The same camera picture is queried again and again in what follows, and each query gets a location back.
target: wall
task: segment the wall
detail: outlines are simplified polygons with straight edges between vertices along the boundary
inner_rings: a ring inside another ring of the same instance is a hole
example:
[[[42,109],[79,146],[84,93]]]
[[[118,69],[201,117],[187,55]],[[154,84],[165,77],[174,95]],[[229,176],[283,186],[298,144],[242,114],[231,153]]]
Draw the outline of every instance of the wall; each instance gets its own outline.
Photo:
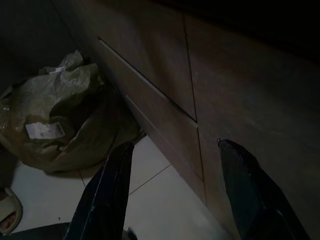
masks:
[[[0,92],[77,47],[50,1],[0,1]]]

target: cabinet drawer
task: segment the cabinet drawer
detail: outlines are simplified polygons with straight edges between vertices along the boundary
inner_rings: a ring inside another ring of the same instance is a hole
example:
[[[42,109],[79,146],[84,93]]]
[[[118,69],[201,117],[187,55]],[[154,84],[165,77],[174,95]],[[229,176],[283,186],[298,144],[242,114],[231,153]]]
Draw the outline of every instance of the cabinet drawer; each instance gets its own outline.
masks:
[[[177,154],[175,148],[162,136],[161,132],[150,122],[137,105],[128,97],[125,97],[133,115],[138,123],[143,126],[145,132],[161,150],[165,157],[170,161],[174,168],[179,172],[181,177],[192,188],[197,196],[206,203],[205,185],[200,178],[183,162]]]
[[[181,13],[145,0],[82,0],[95,34],[196,119]]]
[[[162,136],[175,149],[179,158],[203,179],[197,124],[139,74],[103,41],[101,55],[110,75]]]

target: cabinet door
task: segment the cabinet door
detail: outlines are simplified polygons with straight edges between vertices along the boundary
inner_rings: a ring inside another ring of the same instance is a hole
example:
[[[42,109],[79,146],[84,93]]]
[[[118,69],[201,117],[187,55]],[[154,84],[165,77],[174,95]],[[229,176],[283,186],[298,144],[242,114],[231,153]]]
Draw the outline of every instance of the cabinet door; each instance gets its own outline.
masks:
[[[183,16],[145,0],[81,0],[97,37],[196,119]]]
[[[243,145],[320,238],[320,68],[186,19],[208,207],[237,235],[217,138]]]

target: beige slipper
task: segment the beige slipper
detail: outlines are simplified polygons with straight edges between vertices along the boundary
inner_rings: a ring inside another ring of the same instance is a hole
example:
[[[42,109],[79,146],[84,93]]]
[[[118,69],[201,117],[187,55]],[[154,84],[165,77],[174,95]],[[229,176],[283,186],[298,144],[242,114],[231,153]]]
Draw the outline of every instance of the beige slipper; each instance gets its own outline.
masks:
[[[10,214],[15,212],[14,222],[6,229],[0,228],[0,233],[3,235],[11,233],[19,224],[22,218],[22,205],[14,192],[6,187],[4,189],[7,197],[0,201],[0,223],[5,220]]]

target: person's leg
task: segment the person's leg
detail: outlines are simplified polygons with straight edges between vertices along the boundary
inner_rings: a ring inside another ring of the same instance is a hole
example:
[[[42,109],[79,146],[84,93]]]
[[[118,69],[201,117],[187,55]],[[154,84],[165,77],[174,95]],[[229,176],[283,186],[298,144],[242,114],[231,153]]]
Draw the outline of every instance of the person's leg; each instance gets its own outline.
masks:
[[[1,240],[63,240],[70,223],[37,227],[1,237]]]

